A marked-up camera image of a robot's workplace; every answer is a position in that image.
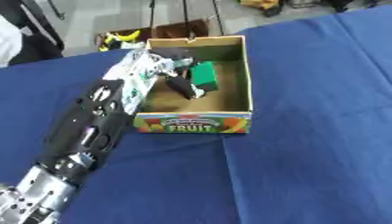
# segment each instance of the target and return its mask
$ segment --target green block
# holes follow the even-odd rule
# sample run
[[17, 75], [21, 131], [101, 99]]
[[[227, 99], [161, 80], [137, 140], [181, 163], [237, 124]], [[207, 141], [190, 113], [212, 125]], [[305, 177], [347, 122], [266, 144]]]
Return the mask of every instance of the green block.
[[203, 62], [191, 68], [192, 84], [207, 91], [218, 90], [214, 63], [211, 61]]

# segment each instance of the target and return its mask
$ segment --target blue tablecloth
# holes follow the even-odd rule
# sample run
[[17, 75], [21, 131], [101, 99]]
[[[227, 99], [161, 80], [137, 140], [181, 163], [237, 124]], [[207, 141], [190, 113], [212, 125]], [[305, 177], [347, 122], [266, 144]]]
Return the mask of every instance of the blue tablecloth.
[[[392, 7], [243, 31], [250, 135], [128, 133], [63, 223], [392, 223]], [[125, 52], [0, 70], [0, 179]]]

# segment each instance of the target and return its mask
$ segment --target cardboard box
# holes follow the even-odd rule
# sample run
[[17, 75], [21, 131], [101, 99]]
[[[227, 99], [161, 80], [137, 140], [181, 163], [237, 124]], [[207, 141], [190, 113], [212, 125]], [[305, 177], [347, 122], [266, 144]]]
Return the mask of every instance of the cardboard box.
[[152, 50], [185, 48], [198, 60], [214, 63], [219, 90], [188, 101], [169, 89], [161, 77], [137, 114], [134, 125], [143, 133], [248, 133], [253, 102], [243, 36], [150, 39]]

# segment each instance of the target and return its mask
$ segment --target gray floor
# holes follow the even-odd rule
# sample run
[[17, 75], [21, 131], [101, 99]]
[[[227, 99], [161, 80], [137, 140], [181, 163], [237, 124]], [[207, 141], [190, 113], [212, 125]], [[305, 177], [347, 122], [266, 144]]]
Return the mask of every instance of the gray floor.
[[[145, 27], [150, 21], [150, 0], [53, 0], [66, 20], [57, 19], [46, 0], [38, 0], [45, 14], [52, 22], [66, 44], [65, 55], [78, 55], [96, 52], [94, 36], [99, 32]], [[219, 35], [214, 16], [212, 0], [188, 0], [192, 18], [211, 18], [212, 35]], [[352, 8], [360, 8], [354, 2]], [[285, 7], [283, 13], [266, 18], [257, 9], [244, 7], [237, 0], [218, 0], [225, 32], [236, 33], [240, 30], [268, 25], [298, 18], [312, 18], [333, 13], [329, 7], [292, 9]], [[156, 25], [183, 21], [181, 0], [157, 0]]]

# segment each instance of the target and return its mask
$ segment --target metal leg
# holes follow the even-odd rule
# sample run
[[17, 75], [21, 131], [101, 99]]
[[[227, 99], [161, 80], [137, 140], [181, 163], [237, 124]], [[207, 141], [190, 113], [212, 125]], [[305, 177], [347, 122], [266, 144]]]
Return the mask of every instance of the metal leg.
[[56, 15], [57, 18], [64, 20], [66, 19], [66, 13], [65, 12], [60, 12], [59, 9], [57, 9], [56, 5], [54, 4], [53, 0], [47, 0], [49, 5], [51, 6], [54, 14]]

